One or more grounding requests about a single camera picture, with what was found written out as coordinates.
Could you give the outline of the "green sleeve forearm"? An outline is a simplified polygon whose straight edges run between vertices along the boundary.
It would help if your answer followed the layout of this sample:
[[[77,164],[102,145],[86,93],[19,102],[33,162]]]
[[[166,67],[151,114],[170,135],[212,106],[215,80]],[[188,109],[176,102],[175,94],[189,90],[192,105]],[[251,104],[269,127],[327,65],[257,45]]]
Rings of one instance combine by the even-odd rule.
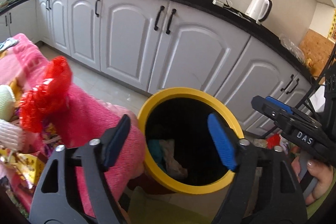
[[[310,204],[306,207],[307,211],[307,219],[310,219],[319,209],[319,207],[324,203],[327,196],[330,194],[333,186],[331,186],[319,199],[317,199],[314,203]]]

